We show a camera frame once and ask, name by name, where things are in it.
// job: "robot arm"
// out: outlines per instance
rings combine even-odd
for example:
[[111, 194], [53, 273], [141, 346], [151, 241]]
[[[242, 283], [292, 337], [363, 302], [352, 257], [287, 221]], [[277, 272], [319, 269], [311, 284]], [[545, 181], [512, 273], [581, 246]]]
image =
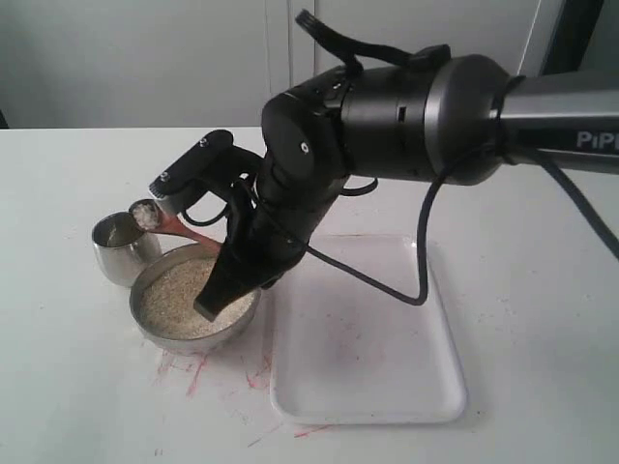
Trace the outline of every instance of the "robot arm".
[[[478, 184], [501, 163], [527, 162], [527, 148], [565, 167], [619, 173], [617, 77], [511, 77], [485, 56], [451, 58], [446, 45], [409, 54], [345, 38], [307, 12], [297, 22], [344, 66], [265, 105], [265, 158], [217, 131], [168, 168], [173, 189], [169, 176], [151, 186], [173, 214], [206, 191], [229, 205], [225, 243], [195, 302], [209, 320], [299, 263], [350, 175], [432, 182], [462, 153], [488, 144], [493, 155], [470, 157], [447, 182]], [[390, 66], [364, 71], [357, 55]]]

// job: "white wall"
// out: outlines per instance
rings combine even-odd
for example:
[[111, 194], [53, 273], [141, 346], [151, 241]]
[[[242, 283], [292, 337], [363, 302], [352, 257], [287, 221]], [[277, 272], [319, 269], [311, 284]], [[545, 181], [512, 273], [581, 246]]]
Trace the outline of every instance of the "white wall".
[[268, 99], [255, 0], [0, 0], [12, 127], [255, 124]]
[[15, 128], [257, 125], [337, 62], [293, 25], [302, 8], [360, 40], [534, 73], [561, 1], [0, 0], [0, 108]]

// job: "metal cup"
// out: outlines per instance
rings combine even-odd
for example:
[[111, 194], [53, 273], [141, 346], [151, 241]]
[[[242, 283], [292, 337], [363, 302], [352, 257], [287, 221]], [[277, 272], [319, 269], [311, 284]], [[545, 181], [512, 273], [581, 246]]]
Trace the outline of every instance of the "metal cup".
[[138, 229], [126, 212], [100, 220], [92, 239], [103, 274], [124, 287], [131, 287], [142, 270], [162, 255], [157, 237]]

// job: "spoon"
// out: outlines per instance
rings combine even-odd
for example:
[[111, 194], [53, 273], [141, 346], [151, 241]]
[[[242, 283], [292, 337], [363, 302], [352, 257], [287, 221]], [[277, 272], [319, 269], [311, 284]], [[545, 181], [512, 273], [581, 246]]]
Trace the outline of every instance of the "spoon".
[[189, 229], [176, 216], [163, 211], [155, 200], [149, 198], [137, 200], [129, 207], [129, 212], [133, 215], [137, 227], [144, 232], [186, 237], [203, 244], [215, 255], [220, 252], [221, 243]]

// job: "wooden spoon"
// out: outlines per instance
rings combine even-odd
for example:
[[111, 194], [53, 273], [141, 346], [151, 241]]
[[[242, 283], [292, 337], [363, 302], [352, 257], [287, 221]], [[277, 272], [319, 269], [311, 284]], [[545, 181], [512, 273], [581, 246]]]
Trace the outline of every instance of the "wooden spoon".
[[138, 206], [143, 206], [147, 209], [147, 211], [152, 212], [152, 214], [157, 215], [157, 220], [155, 221], [157, 225], [148, 224], [148, 222], [141, 221], [140, 224], [136, 219], [137, 227], [144, 232], [150, 232], [152, 234], [163, 234], [163, 235], [175, 235], [178, 237], [186, 237], [190, 240], [194, 240], [203, 244], [205, 247], [209, 249], [215, 255], [219, 254], [221, 249], [221, 243], [216, 240], [210, 239], [208, 237], [203, 236], [202, 234], [198, 234], [194, 230], [189, 229], [180, 219], [176, 216], [171, 216], [167, 214], [164, 210], [162, 210], [155, 200], [151, 200], [149, 198], [143, 200], [137, 200], [134, 202], [130, 208], [129, 212], [136, 217], [135, 209]]

